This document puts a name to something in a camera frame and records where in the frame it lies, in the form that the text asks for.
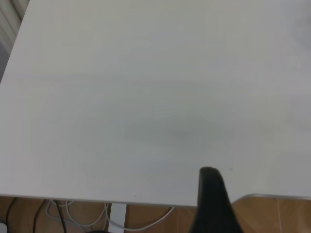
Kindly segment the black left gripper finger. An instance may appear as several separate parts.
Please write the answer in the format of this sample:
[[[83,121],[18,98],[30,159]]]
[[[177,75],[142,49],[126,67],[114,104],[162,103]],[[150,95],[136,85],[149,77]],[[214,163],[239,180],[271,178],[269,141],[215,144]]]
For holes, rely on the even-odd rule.
[[[243,232],[229,200],[224,180],[213,167],[200,169],[197,210],[190,232]]]

